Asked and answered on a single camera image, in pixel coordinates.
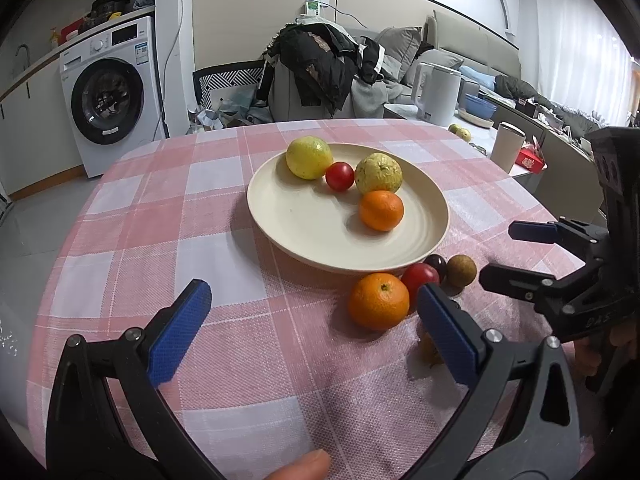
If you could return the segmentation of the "person's left hand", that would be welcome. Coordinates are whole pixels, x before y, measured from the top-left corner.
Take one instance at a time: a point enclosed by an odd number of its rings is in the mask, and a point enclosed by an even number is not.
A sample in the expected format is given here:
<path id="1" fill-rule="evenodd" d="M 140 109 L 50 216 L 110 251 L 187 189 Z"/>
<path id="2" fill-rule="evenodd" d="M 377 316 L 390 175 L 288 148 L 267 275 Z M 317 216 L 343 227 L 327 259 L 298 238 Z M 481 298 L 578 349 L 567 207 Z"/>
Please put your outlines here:
<path id="1" fill-rule="evenodd" d="M 331 457 L 319 448 L 273 471 L 266 480 L 324 480 L 330 467 Z"/>

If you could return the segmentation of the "person's right hand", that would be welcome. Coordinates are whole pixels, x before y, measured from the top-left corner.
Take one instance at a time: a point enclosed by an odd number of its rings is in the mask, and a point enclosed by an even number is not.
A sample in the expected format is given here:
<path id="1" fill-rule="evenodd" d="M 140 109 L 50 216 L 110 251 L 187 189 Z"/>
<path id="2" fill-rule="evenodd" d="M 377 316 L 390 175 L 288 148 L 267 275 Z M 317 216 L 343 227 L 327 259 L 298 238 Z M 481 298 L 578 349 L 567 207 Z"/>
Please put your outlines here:
<path id="1" fill-rule="evenodd" d="M 609 348 L 622 348 L 629 359 L 637 357 L 637 321 L 627 318 L 608 332 L 608 343 L 596 344 L 589 337 L 576 340 L 574 346 L 574 367 L 582 377 L 597 374 L 603 362 L 604 352 Z"/>

